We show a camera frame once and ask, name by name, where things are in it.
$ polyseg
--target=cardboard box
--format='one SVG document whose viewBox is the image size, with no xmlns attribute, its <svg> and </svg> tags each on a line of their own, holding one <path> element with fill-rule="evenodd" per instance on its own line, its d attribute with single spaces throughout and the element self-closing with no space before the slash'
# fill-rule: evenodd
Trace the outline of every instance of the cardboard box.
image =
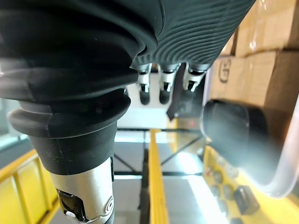
<svg viewBox="0 0 299 224">
<path fill-rule="evenodd" d="M 294 51 L 220 58 L 213 65 L 210 96 L 263 108 L 270 135 L 282 146 L 299 94 L 298 71 Z"/>
<path fill-rule="evenodd" d="M 240 100 L 245 84 L 245 58 L 225 57 L 213 64 L 211 98 Z"/>
<path fill-rule="evenodd" d="M 220 56 L 235 55 L 236 42 L 237 42 L 237 31 L 230 37 L 230 39 L 222 49 Z"/>
<path fill-rule="evenodd" d="M 235 55 L 299 49 L 299 0 L 257 0 L 238 29 Z"/>
</svg>

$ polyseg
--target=black cylindrical component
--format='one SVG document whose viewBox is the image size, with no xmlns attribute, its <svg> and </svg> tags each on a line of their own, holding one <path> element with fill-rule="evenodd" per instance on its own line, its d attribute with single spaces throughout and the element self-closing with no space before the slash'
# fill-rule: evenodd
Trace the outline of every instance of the black cylindrical component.
<svg viewBox="0 0 299 224">
<path fill-rule="evenodd" d="M 160 90 L 159 101 L 161 104 L 167 104 L 169 102 L 170 92 L 165 90 Z"/>
<path fill-rule="evenodd" d="M 45 168 L 54 174 L 88 171 L 113 156 L 116 122 L 99 131 L 77 137 L 51 139 L 30 136 Z"/>
<path fill-rule="evenodd" d="M 140 96 L 140 102 L 143 105 L 147 105 L 150 103 L 150 93 L 149 92 L 139 91 L 139 96 Z"/>
</svg>

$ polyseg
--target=white wall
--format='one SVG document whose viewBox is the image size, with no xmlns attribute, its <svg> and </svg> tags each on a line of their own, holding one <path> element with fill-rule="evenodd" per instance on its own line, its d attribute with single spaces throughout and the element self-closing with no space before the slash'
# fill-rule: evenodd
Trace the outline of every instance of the white wall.
<svg viewBox="0 0 299 224">
<path fill-rule="evenodd" d="M 138 127 L 138 128 L 166 128 L 168 117 L 166 111 L 171 101 L 163 105 L 159 101 L 159 75 L 151 73 L 149 75 L 149 97 L 148 105 L 142 105 L 139 99 L 139 89 L 136 84 L 127 87 L 129 97 L 131 98 L 131 106 L 127 113 L 118 120 L 118 127 Z M 118 132 L 116 141 L 142 142 L 142 133 L 136 132 Z M 157 142 L 166 143 L 166 133 L 159 133 Z"/>
</svg>

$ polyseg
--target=ribbed rubber surface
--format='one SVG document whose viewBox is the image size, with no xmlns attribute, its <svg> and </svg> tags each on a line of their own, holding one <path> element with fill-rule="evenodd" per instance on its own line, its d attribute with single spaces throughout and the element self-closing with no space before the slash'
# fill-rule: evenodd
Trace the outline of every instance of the ribbed rubber surface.
<svg viewBox="0 0 299 224">
<path fill-rule="evenodd" d="M 169 15 L 170 18 L 165 15 L 165 29 L 157 37 L 158 49 L 150 55 L 137 57 L 134 63 L 212 64 L 254 2 L 255 0 L 173 1 L 169 7 L 175 14 Z"/>
</svg>

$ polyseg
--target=yellow railing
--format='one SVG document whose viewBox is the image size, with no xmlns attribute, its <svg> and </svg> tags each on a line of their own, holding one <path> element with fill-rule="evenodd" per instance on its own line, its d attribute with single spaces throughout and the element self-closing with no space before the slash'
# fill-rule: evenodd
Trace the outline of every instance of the yellow railing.
<svg viewBox="0 0 299 224">
<path fill-rule="evenodd" d="M 149 197 L 150 197 L 150 222 L 152 224 L 168 224 L 168 213 L 162 180 L 156 133 L 150 131 L 149 145 Z"/>
<path fill-rule="evenodd" d="M 0 224 L 47 224 L 58 208 L 56 189 L 35 150 L 0 169 Z"/>
</svg>

